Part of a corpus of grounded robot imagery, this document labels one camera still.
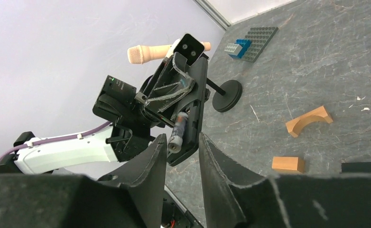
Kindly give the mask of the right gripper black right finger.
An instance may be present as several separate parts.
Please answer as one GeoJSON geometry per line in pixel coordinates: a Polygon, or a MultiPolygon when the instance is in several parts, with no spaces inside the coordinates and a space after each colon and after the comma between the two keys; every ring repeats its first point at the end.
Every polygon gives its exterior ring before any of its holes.
{"type": "Polygon", "coordinates": [[[204,133],[199,161],[209,228],[371,228],[371,173],[263,177],[204,133]]]}

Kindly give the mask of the black remote control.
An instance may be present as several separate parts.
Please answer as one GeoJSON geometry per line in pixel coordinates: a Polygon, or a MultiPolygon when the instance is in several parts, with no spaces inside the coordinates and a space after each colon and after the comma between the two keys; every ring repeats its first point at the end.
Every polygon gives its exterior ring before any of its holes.
{"type": "Polygon", "coordinates": [[[177,103],[175,112],[188,113],[188,121],[183,135],[181,151],[168,153],[167,162],[174,167],[193,155],[199,147],[199,133],[202,129],[205,95],[209,94],[206,88],[208,59],[202,54],[188,69],[188,75],[195,80],[192,91],[177,103]]]}

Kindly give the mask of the black battery cover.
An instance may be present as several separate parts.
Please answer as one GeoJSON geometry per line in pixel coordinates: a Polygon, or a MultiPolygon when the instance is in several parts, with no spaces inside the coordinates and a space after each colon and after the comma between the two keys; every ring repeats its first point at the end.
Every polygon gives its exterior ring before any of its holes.
{"type": "Polygon", "coordinates": [[[342,163],[341,173],[371,173],[371,162],[342,163]]]}

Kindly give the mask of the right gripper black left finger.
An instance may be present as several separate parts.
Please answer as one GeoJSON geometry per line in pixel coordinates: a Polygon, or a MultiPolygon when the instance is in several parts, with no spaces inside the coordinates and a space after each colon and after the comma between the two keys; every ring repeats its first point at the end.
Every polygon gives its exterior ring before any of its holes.
{"type": "Polygon", "coordinates": [[[158,228],[167,137],[105,180],[83,175],[0,175],[0,228],[158,228]]]}

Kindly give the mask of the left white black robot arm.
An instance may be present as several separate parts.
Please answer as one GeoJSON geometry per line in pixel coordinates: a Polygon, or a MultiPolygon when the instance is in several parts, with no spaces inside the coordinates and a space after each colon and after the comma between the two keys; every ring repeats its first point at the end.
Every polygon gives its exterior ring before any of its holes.
{"type": "Polygon", "coordinates": [[[175,52],[164,58],[140,90],[108,76],[93,106],[104,124],[50,138],[24,132],[0,158],[0,174],[42,174],[91,162],[131,160],[154,140],[151,128],[175,125],[180,103],[195,86],[189,75],[195,61],[196,57],[175,52]]]}

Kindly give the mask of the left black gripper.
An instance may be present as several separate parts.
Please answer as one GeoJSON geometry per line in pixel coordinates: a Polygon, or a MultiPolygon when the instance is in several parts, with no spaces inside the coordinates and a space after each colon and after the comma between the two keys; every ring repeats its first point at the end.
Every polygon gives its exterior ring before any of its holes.
{"type": "Polygon", "coordinates": [[[195,85],[195,79],[186,72],[188,68],[187,58],[176,52],[163,60],[142,85],[140,92],[146,97],[144,110],[154,121],[174,125],[175,103],[190,93],[195,85]]]}

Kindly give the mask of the battery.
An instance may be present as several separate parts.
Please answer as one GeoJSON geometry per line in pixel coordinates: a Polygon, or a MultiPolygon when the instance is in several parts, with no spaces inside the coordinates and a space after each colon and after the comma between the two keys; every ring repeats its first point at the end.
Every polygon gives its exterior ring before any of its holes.
{"type": "Polygon", "coordinates": [[[168,141],[167,149],[170,153],[179,153],[181,151],[187,121],[188,114],[185,112],[179,112],[168,141]]]}

